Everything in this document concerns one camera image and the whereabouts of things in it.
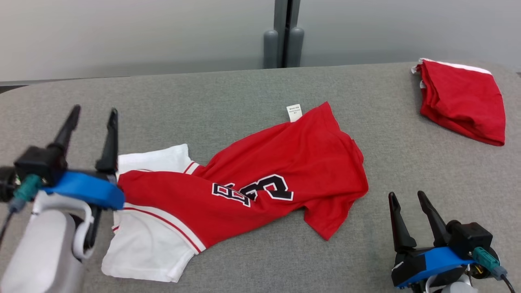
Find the grey cylindrical post foot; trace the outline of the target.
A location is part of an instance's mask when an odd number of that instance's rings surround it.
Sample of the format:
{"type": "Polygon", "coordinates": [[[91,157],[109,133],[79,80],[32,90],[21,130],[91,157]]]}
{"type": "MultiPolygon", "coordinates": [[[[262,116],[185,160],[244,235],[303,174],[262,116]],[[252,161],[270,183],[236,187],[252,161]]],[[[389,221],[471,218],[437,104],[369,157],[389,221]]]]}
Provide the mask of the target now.
{"type": "Polygon", "coordinates": [[[293,27],[288,33],[288,43],[286,50],[287,68],[300,67],[303,41],[304,30],[300,27],[293,27]]]}
{"type": "Polygon", "coordinates": [[[278,68],[278,32],[265,31],[263,35],[263,68],[278,68]]]}

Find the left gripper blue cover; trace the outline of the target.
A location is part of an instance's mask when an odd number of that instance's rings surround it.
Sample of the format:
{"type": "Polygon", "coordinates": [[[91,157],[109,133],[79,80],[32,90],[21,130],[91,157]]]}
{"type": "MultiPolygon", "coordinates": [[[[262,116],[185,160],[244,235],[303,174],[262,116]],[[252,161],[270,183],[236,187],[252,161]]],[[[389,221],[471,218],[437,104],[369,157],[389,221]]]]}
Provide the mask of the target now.
{"type": "MultiPolygon", "coordinates": [[[[74,105],[60,128],[54,141],[47,148],[67,151],[72,133],[76,130],[81,112],[80,105],[74,105]]],[[[74,249],[93,249],[99,220],[104,210],[123,209],[125,195],[117,186],[118,170],[118,111],[112,108],[107,121],[107,135],[102,156],[95,168],[98,173],[67,171],[54,187],[44,188],[43,208],[65,208],[84,210],[86,219],[79,226],[80,235],[73,242],[74,249]]]]}

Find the grey partition post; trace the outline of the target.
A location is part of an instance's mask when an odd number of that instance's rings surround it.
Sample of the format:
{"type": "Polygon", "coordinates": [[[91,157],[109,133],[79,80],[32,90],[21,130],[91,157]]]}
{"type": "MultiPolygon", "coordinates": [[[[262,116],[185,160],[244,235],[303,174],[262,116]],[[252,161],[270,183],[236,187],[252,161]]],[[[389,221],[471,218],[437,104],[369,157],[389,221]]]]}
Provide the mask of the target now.
{"type": "Polygon", "coordinates": [[[272,30],[278,32],[278,68],[286,67],[288,33],[298,26],[301,0],[275,0],[274,24],[272,30]]]}

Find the plain red garment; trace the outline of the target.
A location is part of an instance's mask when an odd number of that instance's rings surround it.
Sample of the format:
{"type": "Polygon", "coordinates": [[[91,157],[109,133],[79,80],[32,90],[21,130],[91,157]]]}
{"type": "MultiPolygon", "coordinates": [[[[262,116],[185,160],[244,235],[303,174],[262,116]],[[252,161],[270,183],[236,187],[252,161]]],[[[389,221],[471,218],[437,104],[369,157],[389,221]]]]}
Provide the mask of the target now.
{"type": "Polygon", "coordinates": [[[485,144],[506,143],[503,96],[489,70],[421,58],[411,73],[420,77],[421,115],[485,144]]]}

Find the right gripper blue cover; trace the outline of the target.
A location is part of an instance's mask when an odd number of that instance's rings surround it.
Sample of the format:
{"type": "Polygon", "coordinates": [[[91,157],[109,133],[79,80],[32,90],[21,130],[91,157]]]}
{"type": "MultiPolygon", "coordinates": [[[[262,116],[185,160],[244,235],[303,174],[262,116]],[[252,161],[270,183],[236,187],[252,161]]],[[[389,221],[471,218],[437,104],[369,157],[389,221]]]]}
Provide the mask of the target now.
{"type": "Polygon", "coordinates": [[[448,245],[445,222],[424,191],[417,193],[422,211],[427,216],[436,248],[415,249],[417,243],[409,234],[401,216],[401,206],[394,192],[388,195],[396,263],[391,269],[393,286],[399,289],[473,290],[468,266],[472,260],[457,256],[448,245]]]}

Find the red jersey with black number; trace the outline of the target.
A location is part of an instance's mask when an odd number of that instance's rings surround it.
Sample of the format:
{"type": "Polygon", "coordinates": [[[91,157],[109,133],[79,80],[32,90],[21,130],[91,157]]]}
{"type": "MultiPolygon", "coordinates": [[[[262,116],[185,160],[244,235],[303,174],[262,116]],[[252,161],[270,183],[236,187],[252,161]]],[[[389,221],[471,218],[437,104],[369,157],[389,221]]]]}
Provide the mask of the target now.
{"type": "Polygon", "coordinates": [[[119,156],[114,236],[102,272],[178,282],[188,262],[300,208],[328,241],[368,192],[363,154],[328,102],[234,142],[203,166],[188,145],[119,156]]]}

